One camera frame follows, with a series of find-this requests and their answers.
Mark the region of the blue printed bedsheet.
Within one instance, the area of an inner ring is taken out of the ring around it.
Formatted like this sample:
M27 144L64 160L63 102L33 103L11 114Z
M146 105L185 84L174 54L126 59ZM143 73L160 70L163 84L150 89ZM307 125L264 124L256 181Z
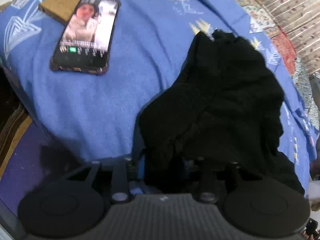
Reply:
M317 130L276 47L235 0L120 0L115 22L102 5L106 21L97 32L114 32L100 76L50 70L63 26L39 10L42 1L22 0L1 13L1 63L36 124L79 159L130 154L138 112L176 80L195 31L219 28L252 41L281 84L279 149L307 187Z

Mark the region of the tan leather wallet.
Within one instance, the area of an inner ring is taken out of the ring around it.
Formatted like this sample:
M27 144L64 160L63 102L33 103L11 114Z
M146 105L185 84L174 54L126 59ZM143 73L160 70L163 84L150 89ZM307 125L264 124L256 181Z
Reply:
M80 0L44 0L39 10L66 26Z

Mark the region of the purple floor mat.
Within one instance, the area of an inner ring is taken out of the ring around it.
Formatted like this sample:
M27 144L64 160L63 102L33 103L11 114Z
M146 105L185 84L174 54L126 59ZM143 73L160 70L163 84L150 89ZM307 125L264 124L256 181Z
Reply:
M57 137L32 121L13 150L1 178L1 200L17 215L23 197L81 166L77 134Z

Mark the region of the red patterned quilt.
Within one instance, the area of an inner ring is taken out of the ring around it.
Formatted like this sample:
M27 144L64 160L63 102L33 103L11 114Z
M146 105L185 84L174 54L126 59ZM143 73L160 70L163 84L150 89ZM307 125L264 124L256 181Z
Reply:
M319 126L319 93L310 84L319 73L319 0L235 0L282 56L313 124Z

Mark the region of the smartphone with lit screen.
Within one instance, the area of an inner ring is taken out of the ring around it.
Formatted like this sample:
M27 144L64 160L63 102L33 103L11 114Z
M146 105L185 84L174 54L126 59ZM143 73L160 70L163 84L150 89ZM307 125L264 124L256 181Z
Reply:
M120 6L120 0L80 0L50 59L51 70L105 74Z

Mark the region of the black pants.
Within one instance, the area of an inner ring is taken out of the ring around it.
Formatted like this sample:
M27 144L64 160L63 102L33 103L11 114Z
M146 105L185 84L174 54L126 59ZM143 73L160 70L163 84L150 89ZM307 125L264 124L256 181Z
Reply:
M208 190L236 178L235 163L304 193L293 163L278 151L284 92L248 40L198 33L173 85L139 117L144 182L162 192Z

